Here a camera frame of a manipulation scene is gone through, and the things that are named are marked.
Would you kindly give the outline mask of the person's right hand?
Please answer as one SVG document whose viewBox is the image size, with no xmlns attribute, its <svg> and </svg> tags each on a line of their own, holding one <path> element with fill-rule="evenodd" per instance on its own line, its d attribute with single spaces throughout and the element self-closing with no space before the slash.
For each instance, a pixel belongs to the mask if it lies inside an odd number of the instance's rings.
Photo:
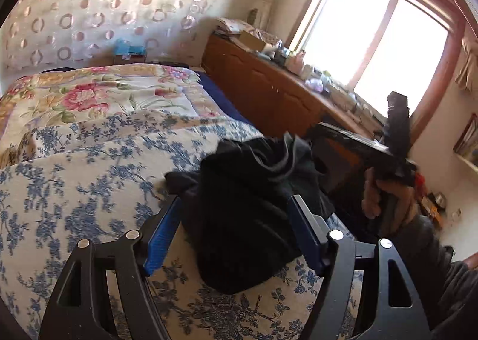
<svg viewBox="0 0 478 340">
<path fill-rule="evenodd" d="M 373 168 L 365 171 L 362 211 L 368 219 L 379 219 L 378 236 L 398 232 L 417 215 L 415 190 L 398 181 L 375 178 Z"/>
</svg>

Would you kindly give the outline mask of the grey sleeve forearm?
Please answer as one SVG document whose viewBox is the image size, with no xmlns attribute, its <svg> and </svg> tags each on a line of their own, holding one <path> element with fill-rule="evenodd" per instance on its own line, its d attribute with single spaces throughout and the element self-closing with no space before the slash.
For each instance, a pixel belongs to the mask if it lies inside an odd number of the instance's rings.
<svg viewBox="0 0 478 340">
<path fill-rule="evenodd" d="M 452 256 L 416 215 L 389 236 L 419 294 L 432 339 L 477 338 L 477 271 Z"/>
</svg>

